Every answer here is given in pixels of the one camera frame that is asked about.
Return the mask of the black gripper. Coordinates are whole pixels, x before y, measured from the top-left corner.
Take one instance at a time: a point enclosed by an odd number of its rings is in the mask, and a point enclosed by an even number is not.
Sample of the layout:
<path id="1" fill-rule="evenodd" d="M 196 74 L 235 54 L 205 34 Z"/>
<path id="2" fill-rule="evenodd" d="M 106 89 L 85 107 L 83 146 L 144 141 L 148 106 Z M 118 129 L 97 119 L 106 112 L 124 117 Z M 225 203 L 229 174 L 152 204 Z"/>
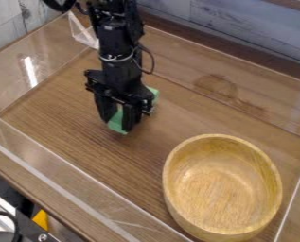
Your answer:
<path id="1" fill-rule="evenodd" d="M 142 82 L 142 59 L 132 58 L 121 62 L 104 61 L 104 69 L 87 69 L 86 90 L 94 100 L 102 120 L 108 123 L 124 106 L 122 129 L 126 132 L 141 122 L 142 114 L 149 114 L 154 94 Z"/>

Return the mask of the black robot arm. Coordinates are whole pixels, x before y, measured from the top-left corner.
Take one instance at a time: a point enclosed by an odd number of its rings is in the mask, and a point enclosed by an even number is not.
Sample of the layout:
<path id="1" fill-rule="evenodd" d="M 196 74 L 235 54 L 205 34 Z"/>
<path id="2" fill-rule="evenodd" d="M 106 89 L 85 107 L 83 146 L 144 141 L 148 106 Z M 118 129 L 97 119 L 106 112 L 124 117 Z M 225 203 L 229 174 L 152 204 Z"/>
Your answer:
<path id="1" fill-rule="evenodd" d="M 142 82 L 153 71 L 142 66 L 142 54 L 149 50 L 141 44 L 145 29 L 137 0 L 42 1 L 55 11 L 78 9 L 89 17 L 102 68 L 85 71 L 85 87 L 94 94 L 104 122 L 126 134 L 153 112 L 158 97 L 158 91 Z"/>

